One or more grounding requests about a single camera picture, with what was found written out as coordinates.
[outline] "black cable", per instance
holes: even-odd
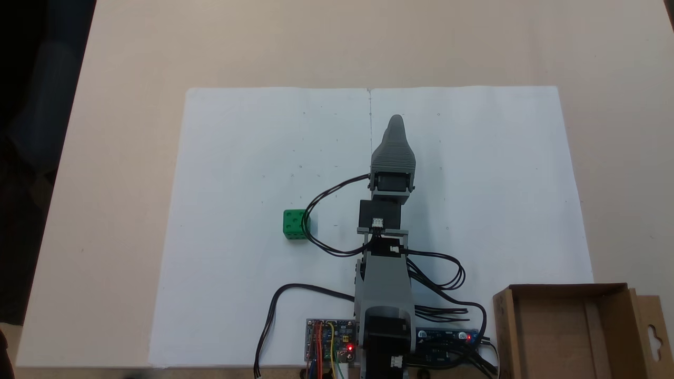
[[[408,249],[405,249],[405,250],[402,250],[402,251],[406,252],[407,254],[431,256],[431,257],[434,257],[434,258],[442,258],[442,259],[446,259],[446,260],[449,260],[451,262],[454,262],[460,267],[459,272],[463,272],[464,273],[463,277],[465,278],[465,270],[463,270],[463,267],[460,265],[458,260],[453,258],[453,257],[447,256],[445,254],[440,254],[440,253],[418,252],[416,250],[408,250]],[[434,283],[426,274],[424,274],[423,271],[421,271],[419,269],[419,267],[414,265],[414,262],[411,262],[409,258],[407,258],[407,260],[408,260],[408,268],[412,267],[410,270],[408,270],[410,278],[412,278],[412,279],[416,280],[417,282],[421,283],[426,288],[435,292],[440,297],[442,297],[443,299],[447,300],[450,303],[454,303],[454,304],[457,304],[457,305],[465,305],[465,306],[475,307],[475,308],[478,308],[480,310],[480,312],[482,312],[482,324],[480,326],[480,330],[478,332],[478,335],[477,335],[475,341],[473,341],[473,344],[470,346],[470,349],[469,349],[469,350],[472,350],[472,351],[477,351],[477,347],[480,345],[480,342],[482,341],[482,338],[485,335],[485,331],[487,329],[487,311],[485,310],[485,308],[482,305],[480,305],[478,303],[475,303],[475,302],[472,302],[472,301],[460,301],[460,300],[454,299],[453,297],[449,296],[447,293],[444,292],[444,291],[451,291],[452,289],[456,289],[456,288],[460,287],[464,282],[464,278],[459,279],[458,281],[453,281],[454,282],[453,284],[452,284],[452,281],[450,281],[448,283],[438,285],[437,283]],[[456,359],[455,361],[453,361],[449,365],[444,366],[444,368],[448,369],[448,368],[455,368],[456,366],[459,366],[461,363],[463,363],[463,361],[465,361],[468,358],[469,355],[470,355],[470,351],[468,351],[468,350],[465,351],[458,359]]]
[[[466,308],[436,308],[429,307],[426,305],[415,305],[415,314],[424,320],[431,322],[457,322],[457,321],[470,321],[469,318],[453,318],[445,317],[447,315],[453,314],[467,314],[468,310]]]
[[[285,292],[287,289],[291,289],[291,288],[308,289],[310,291],[323,293],[325,295],[337,297],[339,299],[344,299],[344,300],[349,300],[349,301],[355,300],[353,296],[347,295],[345,293],[333,291],[333,290],[330,290],[330,289],[326,289],[326,288],[323,288],[323,287],[318,287],[318,286],[315,286],[315,285],[291,283],[291,284],[286,284],[286,285],[282,286],[281,288],[277,289],[276,292],[274,293],[274,296],[272,296],[272,302],[269,305],[269,312],[267,313],[267,320],[265,321],[264,328],[262,329],[262,334],[259,336],[259,341],[257,342],[257,349],[255,350],[255,362],[253,363],[253,376],[254,376],[255,379],[262,376],[262,373],[259,370],[259,356],[260,356],[260,353],[262,352],[262,346],[264,345],[264,340],[267,338],[267,335],[269,334],[269,330],[271,329],[271,326],[272,326],[272,322],[274,321],[274,314],[276,313],[276,303],[278,303],[278,298],[281,296],[281,294],[283,292]]]
[[[343,188],[344,186],[346,186],[348,184],[355,183],[357,181],[361,181],[361,180],[365,180],[365,179],[369,179],[369,178],[370,178],[369,174],[360,175],[360,176],[351,178],[349,180],[343,181],[342,183],[339,183],[338,185],[335,185],[332,188],[329,188],[329,189],[323,191],[321,194],[316,196],[309,203],[309,205],[307,206],[307,209],[304,211],[304,214],[302,215],[300,227],[302,228],[302,232],[304,233],[304,236],[306,236],[306,238],[311,243],[318,246],[321,250],[325,251],[326,253],[330,254],[331,256],[336,256],[336,257],[356,256],[356,255],[364,252],[365,250],[367,250],[370,246],[372,246],[372,244],[374,242],[374,239],[379,237],[379,235],[377,233],[373,233],[370,241],[363,244],[363,246],[361,246],[361,247],[358,247],[358,248],[353,249],[353,250],[348,250],[348,251],[337,250],[334,247],[328,246],[324,242],[319,241],[318,238],[314,237],[311,234],[311,231],[310,231],[310,228],[309,228],[309,225],[308,225],[309,215],[311,214],[311,211],[316,207],[316,205],[318,205],[318,202],[320,202],[324,198],[327,198],[328,196],[330,196],[334,192],[337,192],[338,190],[340,190],[341,188]]]
[[[481,345],[491,346],[491,348],[494,349],[494,354],[496,354],[496,362],[497,362],[497,365],[498,365],[496,367],[496,375],[499,376],[499,373],[501,372],[501,367],[500,367],[501,366],[501,360],[499,358],[499,351],[498,351],[498,349],[496,349],[496,346],[489,341],[490,341],[490,339],[485,337],[485,338],[483,338],[483,341],[481,342]]]
[[[457,271],[456,271],[456,275],[454,275],[454,278],[452,278],[452,280],[448,281],[447,283],[442,283],[442,284],[435,283],[443,291],[453,291],[454,289],[458,289],[466,281],[466,270],[464,269],[463,265],[461,265],[461,262],[459,262],[459,260],[456,259],[453,256],[449,256],[447,254],[441,254],[441,253],[433,253],[433,252],[420,252],[420,251],[417,251],[417,250],[410,250],[410,249],[403,249],[401,252],[403,252],[405,254],[408,254],[408,255],[414,255],[414,256],[426,256],[426,257],[430,257],[430,258],[440,258],[440,259],[448,260],[448,261],[454,263],[457,266]],[[431,281],[431,279],[429,279],[428,276],[425,276],[424,273],[421,271],[421,269],[409,258],[407,259],[407,268],[413,274],[423,276],[424,279],[426,279],[428,281]]]

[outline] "yellow wire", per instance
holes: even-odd
[[[332,353],[335,351],[335,326],[331,322],[329,322],[328,325],[330,325],[330,328],[332,329],[332,338],[330,339],[330,365],[332,366],[332,377],[336,378],[335,361],[332,357]]]

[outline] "cable bundle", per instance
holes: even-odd
[[[354,178],[351,178],[347,181],[343,181],[342,183],[339,183],[338,185],[335,185],[334,187],[327,189],[326,191],[323,191],[320,195],[316,196],[315,199],[313,199],[309,205],[307,206],[307,209],[304,212],[304,215],[302,216],[302,220],[300,221],[300,227],[302,228],[302,232],[304,233],[304,236],[313,243],[314,245],[318,246],[323,250],[324,252],[330,254],[331,256],[336,256],[336,257],[351,257],[351,256],[356,256],[365,250],[367,250],[370,246],[372,246],[375,238],[378,238],[378,234],[373,234],[372,239],[366,244],[364,244],[361,247],[358,247],[357,249],[349,250],[349,251],[342,251],[342,250],[337,250],[334,247],[330,247],[323,242],[319,241],[316,237],[314,237],[311,232],[309,231],[309,225],[307,224],[309,222],[309,214],[311,211],[318,205],[318,202],[323,200],[324,198],[327,198],[328,196],[332,195],[334,192],[337,192],[338,190],[342,189],[348,184],[355,183],[357,181],[369,179],[370,174],[365,174],[361,176],[357,176]]]

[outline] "white connector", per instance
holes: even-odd
[[[391,357],[391,367],[402,368],[402,355]]]

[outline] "connector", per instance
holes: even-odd
[[[384,228],[384,219],[383,218],[373,218],[372,219],[372,227],[383,229]]]

